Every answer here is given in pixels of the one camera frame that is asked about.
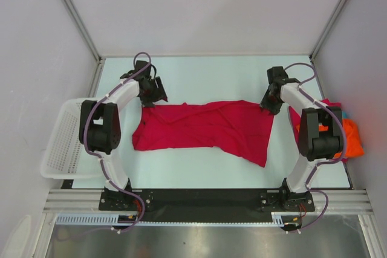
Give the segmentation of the crimson red t shirt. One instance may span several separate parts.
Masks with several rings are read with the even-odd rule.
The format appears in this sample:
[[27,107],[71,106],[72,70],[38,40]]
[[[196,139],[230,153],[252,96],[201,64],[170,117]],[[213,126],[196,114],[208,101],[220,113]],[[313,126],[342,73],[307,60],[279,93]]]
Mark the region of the crimson red t shirt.
[[245,100],[143,108],[132,145],[137,151],[217,147],[265,167],[274,116]]

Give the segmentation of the white perforated plastic basket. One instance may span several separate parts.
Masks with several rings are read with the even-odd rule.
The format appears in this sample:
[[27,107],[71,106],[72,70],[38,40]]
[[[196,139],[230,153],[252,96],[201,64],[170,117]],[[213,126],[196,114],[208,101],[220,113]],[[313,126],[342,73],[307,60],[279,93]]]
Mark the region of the white perforated plastic basket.
[[96,158],[79,141],[80,113],[85,98],[66,101],[51,133],[40,173],[51,179],[93,179],[102,176]]

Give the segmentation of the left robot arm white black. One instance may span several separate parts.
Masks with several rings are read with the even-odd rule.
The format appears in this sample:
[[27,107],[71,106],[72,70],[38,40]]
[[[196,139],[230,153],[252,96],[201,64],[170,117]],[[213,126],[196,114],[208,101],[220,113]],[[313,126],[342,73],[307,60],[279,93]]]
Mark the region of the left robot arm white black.
[[116,152],[122,137],[120,113],[134,98],[139,98],[144,108],[153,108],[160,100],[167,101],[161,78],[150,59],[135,58],[134,69],[124,73],[116,87],[101,100],[84,100],[81,105],[79,142],[88,155],[97,158],[106,180],[100,210],[141,206]]

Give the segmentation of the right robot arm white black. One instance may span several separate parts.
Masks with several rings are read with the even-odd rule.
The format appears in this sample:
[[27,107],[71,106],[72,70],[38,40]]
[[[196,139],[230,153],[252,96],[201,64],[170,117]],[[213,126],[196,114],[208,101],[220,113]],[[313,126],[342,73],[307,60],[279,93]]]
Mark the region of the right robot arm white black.
[[347,139],[343,128],[342,110],[313,98],[303,83],[288,76],[282,66],[267,70],[268,88],[260,105],[271,114],[279,114],[284,103],[300,116],[298,131],[299,158],[291,173],[283,180],[278,194],[270,201],[271,210],[314,211],[310,185],[318,169],[336,164],[344,157]]

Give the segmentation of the folded magenta t shirt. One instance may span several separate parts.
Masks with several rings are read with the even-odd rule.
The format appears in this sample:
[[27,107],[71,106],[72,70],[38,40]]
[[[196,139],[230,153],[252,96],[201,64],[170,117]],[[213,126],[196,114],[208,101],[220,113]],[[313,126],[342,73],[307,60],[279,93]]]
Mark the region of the folded magenta t shirt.
[[[321,102],[328,105],[328,106],[338,106],[340,108],[342,107],[341,103],[333,103],[327,98],[321,100]],[[298,136],[299,136],[299,127],[300,127],[300,123],[301,123],[301,116],[291,106],[288,107],[288,113],[290,116],[290,123],[291,123],[292,129],[293,129],[294,139],[295,139],[296,144],[298,144]]]

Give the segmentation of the folded teal t shirt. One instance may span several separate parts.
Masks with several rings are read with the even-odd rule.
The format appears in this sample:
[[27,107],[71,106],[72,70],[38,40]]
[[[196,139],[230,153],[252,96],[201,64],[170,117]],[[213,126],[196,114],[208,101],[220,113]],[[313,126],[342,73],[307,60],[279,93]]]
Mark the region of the folded teal t shirt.
[[342,111],[342,117],[349,119],[349,115],[345,111]]

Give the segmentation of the folded orange t shirt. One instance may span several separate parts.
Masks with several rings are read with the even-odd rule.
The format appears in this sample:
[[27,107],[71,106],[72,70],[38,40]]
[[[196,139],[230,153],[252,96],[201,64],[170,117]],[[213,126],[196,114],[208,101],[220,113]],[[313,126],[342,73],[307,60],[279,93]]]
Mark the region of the folded orange t shirt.
[[[364,155],[362,141],[356,123],[350,119],[343,119],[343,128],[347,140],[347,149],[343,161],[347,162],[350,158],[357,158]],[[325,132],[328,130],[327,126],[319,125],[319,130]]]

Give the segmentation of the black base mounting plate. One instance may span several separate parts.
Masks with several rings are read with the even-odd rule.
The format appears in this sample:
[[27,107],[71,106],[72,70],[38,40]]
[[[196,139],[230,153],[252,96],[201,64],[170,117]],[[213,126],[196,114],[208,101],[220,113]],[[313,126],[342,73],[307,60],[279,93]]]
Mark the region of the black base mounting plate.
[[284,189],[103,189],[99,210],[140,210],[144,222],[233,224],[268,222],[274,212],[313,213],[315,206],[311,193]]

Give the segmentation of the aluminium extrusion rail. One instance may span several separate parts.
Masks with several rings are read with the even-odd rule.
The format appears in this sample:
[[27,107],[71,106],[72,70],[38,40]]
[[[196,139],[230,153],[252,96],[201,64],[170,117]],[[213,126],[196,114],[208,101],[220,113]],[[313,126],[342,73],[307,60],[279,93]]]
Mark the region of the aluminium extrusion rail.
[[[50,190],[43,207],[44,213],[97,213],[102,189]],[[369,197],[365,190],[326,190],[326,214],[372,215]]]

